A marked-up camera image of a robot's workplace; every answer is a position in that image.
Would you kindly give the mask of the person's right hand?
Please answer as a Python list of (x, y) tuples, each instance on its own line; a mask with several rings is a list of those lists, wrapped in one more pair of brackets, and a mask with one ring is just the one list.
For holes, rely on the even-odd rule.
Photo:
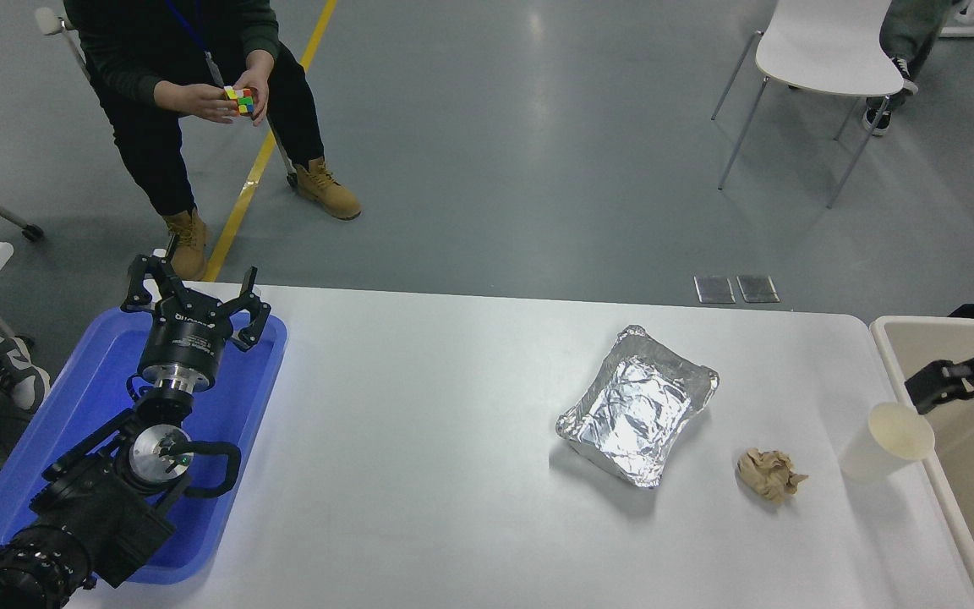
[(155, 86), (154, 101), (159, 108), (175, 114), (200, 117), (213, 123), (231, 123), (239, 117), (238, 105), (228, 99), (220, 86), (177, 85), (163, 80)]

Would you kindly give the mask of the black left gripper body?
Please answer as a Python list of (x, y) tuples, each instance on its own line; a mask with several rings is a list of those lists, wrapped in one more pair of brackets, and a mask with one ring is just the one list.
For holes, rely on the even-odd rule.
[(139, 373), (155, 379), (159, 367), (177, 365), (214, 379), (225, 343), (232, 334), (231, 315), (210, 296), (166, 297), (152, 311), (152, 328), (140, 355)]

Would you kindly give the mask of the person's left hand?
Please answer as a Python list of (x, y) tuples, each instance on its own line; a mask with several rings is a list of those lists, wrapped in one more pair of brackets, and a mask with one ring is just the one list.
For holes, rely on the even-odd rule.
[(273, 72), (275, 59), (270, 52), (258, 49), (249, 52), (244, 61), (246, 69), (233, 84), (233, 89), (249, 88), (254, 92), (254, 112), (251, 117), (252, 124), (258, 127), (268, 113), (268, 100), (270, 100), (268, 78)]

